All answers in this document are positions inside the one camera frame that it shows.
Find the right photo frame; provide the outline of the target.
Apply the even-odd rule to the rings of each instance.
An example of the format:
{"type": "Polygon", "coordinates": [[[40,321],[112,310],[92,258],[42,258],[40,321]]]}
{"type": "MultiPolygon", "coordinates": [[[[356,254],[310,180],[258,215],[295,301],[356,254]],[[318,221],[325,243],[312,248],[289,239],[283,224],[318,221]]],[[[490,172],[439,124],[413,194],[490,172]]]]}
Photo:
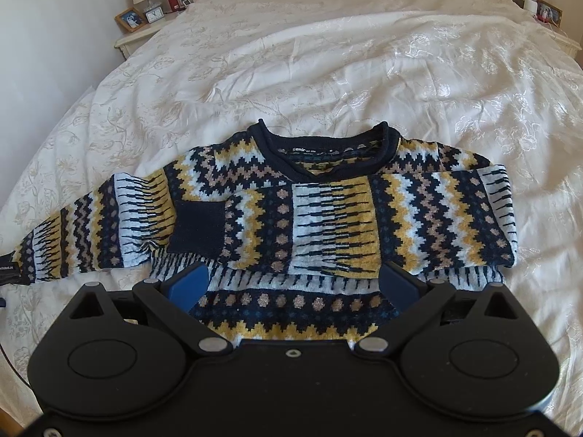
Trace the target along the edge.
{"type": "Polygon", "coordinates": [[[544,0],[537,0],[537,19],[545,24],[559,28],[562,21],[562,11],[544,0]]]}

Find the navy yellow patterned knit sweater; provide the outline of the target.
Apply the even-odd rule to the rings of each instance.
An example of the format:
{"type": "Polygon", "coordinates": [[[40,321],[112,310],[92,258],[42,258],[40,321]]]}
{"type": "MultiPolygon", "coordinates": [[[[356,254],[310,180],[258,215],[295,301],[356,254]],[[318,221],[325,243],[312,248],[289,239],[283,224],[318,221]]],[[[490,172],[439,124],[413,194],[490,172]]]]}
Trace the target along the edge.
{"type": "Polygon", "coordinates": [[[111,176],[12,253],[19,285],[142,264],[165,281],[204,263],[189,313],[226,338],[355,341],[397,314],[383,264],[479,290],[517,249],[507,171],[479,154],[386,123],[286,138],[258,122],[147,177],[111,176]]]}

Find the white bedside table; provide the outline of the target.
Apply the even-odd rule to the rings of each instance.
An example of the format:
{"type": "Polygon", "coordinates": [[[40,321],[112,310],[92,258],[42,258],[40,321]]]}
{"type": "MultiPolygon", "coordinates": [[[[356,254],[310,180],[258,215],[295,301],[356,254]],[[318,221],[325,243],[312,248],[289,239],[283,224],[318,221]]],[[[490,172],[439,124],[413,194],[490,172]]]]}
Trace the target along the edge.
{"type": "MultiPolygon", "coordinates": [[[[524,8],[524,0],[512,0],[517,6],[521,9],[524,8]]],[[[563,52],[565,52],[568,56],[575,59],[578,53],[582,50],[580,43],[575,42],[572,40],[563,29],[558,28],[551,23],[544,23],[537,19],[536,16],[533,16],[533,19],[542,27],[545,28],[548,35],[556,42],[556,44],[561,48],[563,52]]]]}
{"type": "Polygon", "coordinates": [[[147,43],[153,36],[173,22],[179,15],[179,12],[166,14],[162,19],[152,24],[147,24],[141,29],[123,36],[115,42],[115,49],[122,53],[124,60],[128,60],[129,57],[132,56],[132,53],[136,52],[140,46],[147,43]]]}

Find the left white bedside table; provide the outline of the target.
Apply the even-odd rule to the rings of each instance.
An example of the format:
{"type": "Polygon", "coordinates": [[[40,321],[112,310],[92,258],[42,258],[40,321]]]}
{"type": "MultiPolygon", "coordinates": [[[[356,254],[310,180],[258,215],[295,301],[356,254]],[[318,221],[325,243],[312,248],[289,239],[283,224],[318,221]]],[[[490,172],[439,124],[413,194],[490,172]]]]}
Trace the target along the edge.
{"type": "Polygon", "coordinates": [[[115,49],[122,53],[124,60],[128,60],[129,57],[132,56],[132,53],[136,52],[140,46],[147,43],[153,36],[173,22],[179,15],[179,12],[166,14],[162,19],[152,24],[147,24],[141,29],[123,36],[115,42],[115,49]]]}

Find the right white bedside table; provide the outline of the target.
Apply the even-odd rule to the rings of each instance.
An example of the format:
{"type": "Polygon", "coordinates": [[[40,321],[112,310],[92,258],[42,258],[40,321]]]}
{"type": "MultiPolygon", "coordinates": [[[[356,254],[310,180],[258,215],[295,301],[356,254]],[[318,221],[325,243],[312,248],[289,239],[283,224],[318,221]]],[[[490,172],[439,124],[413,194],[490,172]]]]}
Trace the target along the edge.
{"type": "MultiPolygon", "coordinates": [[[[524,8],[524,0],[512,0],[517,6],[521,9],[524,8]]],[[[536,16],[533,16],[533,19],[542,27],[545,28],[548,35],[556,42],[556,44],[561,48],[563,52],[565,52],[568,56],[575,59],[578,53],[582,50],[580,43],[575,42],[572,40],[563,29],[558,28],[551,23],[544,23],[537,19],[536,16]]]]}

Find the small white alarm clock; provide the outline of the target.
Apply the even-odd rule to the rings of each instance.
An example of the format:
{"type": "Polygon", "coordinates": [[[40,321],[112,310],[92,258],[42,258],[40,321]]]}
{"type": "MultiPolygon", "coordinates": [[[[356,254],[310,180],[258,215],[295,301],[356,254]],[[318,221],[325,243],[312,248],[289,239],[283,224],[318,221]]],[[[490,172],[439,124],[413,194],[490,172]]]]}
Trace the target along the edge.
{"type": "Polygon", "coordinates": [[[165,17],[165,13],[161,5],[156,5],[148,8],[144,12],[144,16],[149,24],[153,24],[162,20],[165,17]]]}

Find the white floral bed duvet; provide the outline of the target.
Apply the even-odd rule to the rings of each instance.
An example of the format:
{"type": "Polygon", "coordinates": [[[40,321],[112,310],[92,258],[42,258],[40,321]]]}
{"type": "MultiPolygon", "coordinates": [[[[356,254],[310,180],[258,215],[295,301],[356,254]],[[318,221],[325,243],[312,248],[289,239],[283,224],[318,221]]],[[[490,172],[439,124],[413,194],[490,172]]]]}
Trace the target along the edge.
{"type": "MultiPolygon", "coordinates": [[[[582,431],[582,71],[511,0],[195,0],[61,118],[1,211],[1,256],[111,176],[144,178],[262,122],[350,138],[386,123],[508,174],[518,234],[504,283],[557,356],[547,415],[582,431]]],[[[39,414],[32,351],[85,283],[147,264],[1,289],[1,401],[39,414]]]]}

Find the wooden photo frame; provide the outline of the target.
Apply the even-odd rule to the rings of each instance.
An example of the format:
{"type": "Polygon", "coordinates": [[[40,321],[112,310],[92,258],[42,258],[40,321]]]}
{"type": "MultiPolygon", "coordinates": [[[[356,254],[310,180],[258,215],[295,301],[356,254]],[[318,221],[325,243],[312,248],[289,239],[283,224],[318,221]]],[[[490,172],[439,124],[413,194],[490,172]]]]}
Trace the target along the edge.
{"type": "Polygon", "coordinates": [[[125,33],[134,33],[138,29],[147,25],[147,20],[142,12],[132,7],[115,16],[115,21],[125,31],[125,33]]]}

